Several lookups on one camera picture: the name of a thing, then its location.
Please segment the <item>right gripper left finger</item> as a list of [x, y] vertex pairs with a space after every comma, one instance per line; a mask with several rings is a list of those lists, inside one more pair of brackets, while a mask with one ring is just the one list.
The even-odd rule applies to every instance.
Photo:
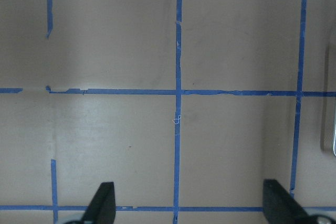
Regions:
[[110, 223], [116, 218], [116, 197], [113, 182], [101, 183], [88, 208], [81, 218], [81, 223]]

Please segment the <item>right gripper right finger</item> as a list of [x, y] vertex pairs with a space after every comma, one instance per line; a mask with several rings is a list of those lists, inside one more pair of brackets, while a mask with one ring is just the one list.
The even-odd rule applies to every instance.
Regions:
[[265, 179], [262, 189], [263, 213], [268, 223], [315, 223], [315, 217], [290, 196], [275, 179]]

